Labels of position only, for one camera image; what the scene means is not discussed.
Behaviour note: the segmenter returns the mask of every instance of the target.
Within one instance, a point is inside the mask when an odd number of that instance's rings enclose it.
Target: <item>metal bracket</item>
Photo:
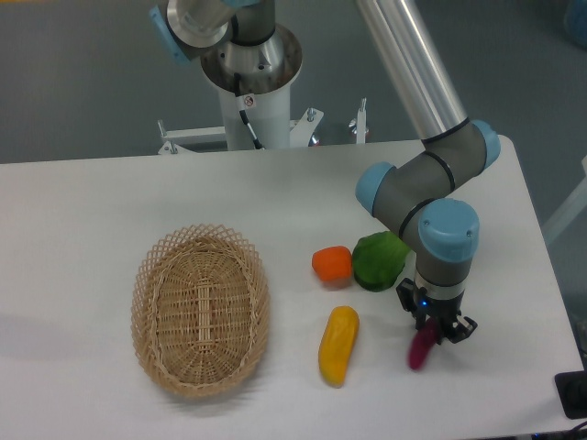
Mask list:
[[[315,130],[323,117],[324,112],[310,107],[299,121],[290,121],[290,147],[311,147],[318,144]],[[197,147],[227,140],[227,132],[223,126],[167,131],[162,120],[157,121],[157,125],[163,142],[158,154],[193,153],[194,151],[181,147],[181,144]]]
[[[369,135],[369,126],[367,126],[367,98],[360,100],[359,111],[357,117],[349,122],[350,134],[357,138],[356,144],[361,145],[367,142]]]
[[[308,108],[305,111],[305,114],[292,128],[292,131],[290,131],[290,147],[293,149],[299,149],[301,147],[317,145],[319,139],[314,132],[323,117],[324,112],[316,110],[313,107]]]

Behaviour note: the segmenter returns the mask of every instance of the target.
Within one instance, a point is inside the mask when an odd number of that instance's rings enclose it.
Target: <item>orange pepper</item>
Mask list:
[[[314,254],[312,268],[322,281],[350,278],[352,275],[352,256],[344,246],[327,247]]]

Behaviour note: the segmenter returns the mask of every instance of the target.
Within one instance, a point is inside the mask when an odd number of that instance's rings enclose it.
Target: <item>oval basket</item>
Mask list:
[[[191,398],[226,391],[252,373],[267,345],[259,254],[222,225],[175,231],[142,262],[131,312],[138,362],[153,381]]]

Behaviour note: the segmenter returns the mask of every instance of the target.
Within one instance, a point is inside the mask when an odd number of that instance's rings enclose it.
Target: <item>yellow toy vegetable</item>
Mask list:
[[[318,351],[320,373],[329,385],[342,387],[358,332],[359,316],[352,307],[343,305],[332,311]]]

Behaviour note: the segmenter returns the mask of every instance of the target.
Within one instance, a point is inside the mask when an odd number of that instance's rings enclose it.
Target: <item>black object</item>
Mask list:
[[[587,418],[587,371],[560,373],[554,381],[565,415],[570,419]]]
[[[395,290],[404,310],[415,318],[416,330],[424,327],[427,316],[436,319],[438,325],[437,344],[440,344],[445,337],[456,344],[471,336],[477,328],[477,323],[470,317],[461,316],[460,301],[464,292],[450,300],[434,300],[426,295],[425,288],[417,289],[409,278],[400,282]]]

